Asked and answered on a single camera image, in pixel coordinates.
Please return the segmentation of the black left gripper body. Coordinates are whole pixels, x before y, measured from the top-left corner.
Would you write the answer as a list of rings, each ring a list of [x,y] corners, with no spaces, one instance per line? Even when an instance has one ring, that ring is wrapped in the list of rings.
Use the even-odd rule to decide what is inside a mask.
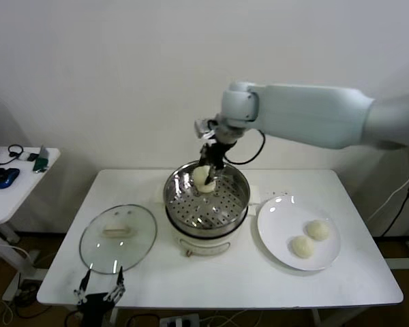
[[[77,309],[82,313],[82,324],[84,327],[101,327],[104,315],[115,307],[115,301],[109,299],[107,293],[90,294],[86,301],[80,301]]]

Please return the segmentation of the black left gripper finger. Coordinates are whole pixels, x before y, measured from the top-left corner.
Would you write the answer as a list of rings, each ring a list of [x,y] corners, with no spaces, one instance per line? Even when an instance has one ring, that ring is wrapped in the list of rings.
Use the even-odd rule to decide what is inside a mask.
[[[91,270],[89,269],[85,276],[81,279],[77,289],[74,290],[74,295],[77,298],[77,303],[82,304],[87,301],[86,290],[91,276]]]
[[[105,302],[119,302],[121,297],[125,292],[124,286],[124,278],[123,278],[123,267],[120,267],[118,276],[117,276],[117,283],[116,285],[103,297],[103,301]]]

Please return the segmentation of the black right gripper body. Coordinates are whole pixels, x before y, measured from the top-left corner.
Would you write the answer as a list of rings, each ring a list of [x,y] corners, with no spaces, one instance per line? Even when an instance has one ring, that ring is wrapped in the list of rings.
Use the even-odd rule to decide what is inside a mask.
[[[204,144],[200,150],[200,165],[223,168],[224,156],[233,146],[234,143],[225,144],[218,141]]]

